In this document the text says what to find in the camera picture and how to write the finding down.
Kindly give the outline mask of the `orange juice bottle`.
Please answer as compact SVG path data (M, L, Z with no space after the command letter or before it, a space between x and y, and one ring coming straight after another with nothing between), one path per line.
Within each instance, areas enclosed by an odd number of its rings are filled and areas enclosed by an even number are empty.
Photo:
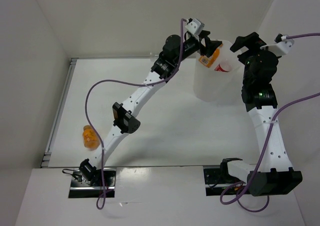
M84 147L90 151L96 150L100 145L100 140L90 125L83 127L82 138Z
M201 55L198 59L198 61L204 65L205 67L207 68L211 68L211 66L213 65L213 63L217 60L217 58L219 57L220 55L220 50L219 49L216 49L214 51L214 53L210 56L210 57L207 57L205 55Z

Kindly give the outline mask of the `translucent white plastic bin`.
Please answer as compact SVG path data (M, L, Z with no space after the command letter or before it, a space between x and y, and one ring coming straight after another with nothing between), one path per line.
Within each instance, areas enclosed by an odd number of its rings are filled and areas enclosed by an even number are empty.
M227 40L223 40L222 42L222 45L218 48L220 55L211 68L205 67L198 61L201 56L199 53L195 57L193 91L198 99L205 102L217 100L224 89L231 83L237 71L243 67L238 61L238 55L241 54L241 51L238 50L233 53L230 51L232 43ZM227 61L232 66L231 72L214 71L215 67L222 61Z

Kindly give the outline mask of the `clear blue-label water bottle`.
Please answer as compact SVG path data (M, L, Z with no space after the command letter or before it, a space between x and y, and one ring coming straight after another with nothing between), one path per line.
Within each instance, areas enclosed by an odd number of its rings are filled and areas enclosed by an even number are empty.
M151 61L156 61L158 59L158 57L159 57L159 55L156 53L153 53L153 52L151 52L150 56L149 56Z

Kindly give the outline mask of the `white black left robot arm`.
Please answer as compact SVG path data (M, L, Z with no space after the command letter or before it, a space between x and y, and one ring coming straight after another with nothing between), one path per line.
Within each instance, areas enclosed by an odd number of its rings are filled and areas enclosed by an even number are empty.
M98 136L100 152L80 163L82 180L89 186L105 186L104 165L120 142L134 133L141 125L137 115L151 97L177 74L181 62L199 52L210 56L220 46L219 41L209 37L210 31L193 33L184 30L180 35L170 35L158 58L142 84L136 84L136 91L121 103L112 105L113 123L107 137Z

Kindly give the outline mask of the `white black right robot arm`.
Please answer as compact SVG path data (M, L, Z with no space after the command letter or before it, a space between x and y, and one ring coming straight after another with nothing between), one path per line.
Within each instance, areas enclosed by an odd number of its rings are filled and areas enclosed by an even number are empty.
M286 153L276 116L278 102L271 85L279 59L289 52L293 43L278 39L275 44L266 44L253 32L237 37L230 47L232 52L247 48L238 55L244 65L241 97L255 129L260 157L256 165L240 158L223 159L219 177L225 183L240 180L255 197L286 195L303 180Z

